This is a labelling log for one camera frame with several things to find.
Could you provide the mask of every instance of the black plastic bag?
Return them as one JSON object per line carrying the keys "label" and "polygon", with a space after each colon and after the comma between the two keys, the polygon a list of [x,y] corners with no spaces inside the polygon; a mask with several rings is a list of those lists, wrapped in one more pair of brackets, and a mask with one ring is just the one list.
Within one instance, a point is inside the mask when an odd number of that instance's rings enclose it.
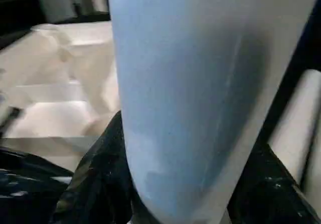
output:
{"label": "black plastic bag", "polygon": [[228,205],[232,223],[321,223],[267,144],[257,143]]}
{"label": "black plastic bag", "polygon": [[0,222],[47,224],[72,172],[38,156],[0,148]]}
{"label": "black plastic bag", "polygon": [[51,223],[127,223],[131,194],[119,112],[81,160]]}

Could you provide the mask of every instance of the black trash bag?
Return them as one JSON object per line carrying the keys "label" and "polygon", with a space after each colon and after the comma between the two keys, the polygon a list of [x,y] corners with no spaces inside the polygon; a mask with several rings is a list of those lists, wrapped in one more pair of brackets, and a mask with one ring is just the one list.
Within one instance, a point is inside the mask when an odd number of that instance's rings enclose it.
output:
{"label": "black trash bag", "polygon": [[267,144],[257,143],[228,205],[232,223],[321,223]]}
{"label": "black trash bag", "polygon": [[132,181],[120,112],[80,161],[50,223],[127,223]]}
{"label": "black trash bag", "polygon": [[0,223],[47,224],[72,172],[38,156],[0,147]]}

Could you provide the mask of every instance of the white roll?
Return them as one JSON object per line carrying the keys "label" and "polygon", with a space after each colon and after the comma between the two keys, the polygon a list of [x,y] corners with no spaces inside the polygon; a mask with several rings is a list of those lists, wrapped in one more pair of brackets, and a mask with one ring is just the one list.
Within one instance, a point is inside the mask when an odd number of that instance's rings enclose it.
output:
{"label": "white roll", "polygon": [[269,141],[297,183],[300,183],[305,166],[320,99],[321,73],[308,70],[301,77]]}

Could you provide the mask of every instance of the crumpled plastic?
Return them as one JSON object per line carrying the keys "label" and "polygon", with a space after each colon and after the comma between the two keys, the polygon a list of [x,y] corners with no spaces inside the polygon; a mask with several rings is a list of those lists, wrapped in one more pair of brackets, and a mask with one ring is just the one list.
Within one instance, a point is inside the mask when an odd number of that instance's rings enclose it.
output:
{"label": "crumpled plastic", "polygon": [[266,143],[257,143],[228,205],[232,223],[321,223],[299,186]]}
{"label": "crumpled plastic", "polygon": [[50,223],[127,223],[132,181],[118,112],[80,161]]}
{"label": "crumpled plastic", "polygon": [[0,223],[48,223],[72,172],[27,153],[0,147]]}

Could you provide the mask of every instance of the plastic bag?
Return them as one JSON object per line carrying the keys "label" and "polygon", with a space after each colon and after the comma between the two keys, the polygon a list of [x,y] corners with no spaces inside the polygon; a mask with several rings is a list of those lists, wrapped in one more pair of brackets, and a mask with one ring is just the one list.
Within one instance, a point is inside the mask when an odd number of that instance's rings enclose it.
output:
{"label": "plastic bag", "polygon": [[51,223],[127,223],[132,181],[120,112],[79,163]]}

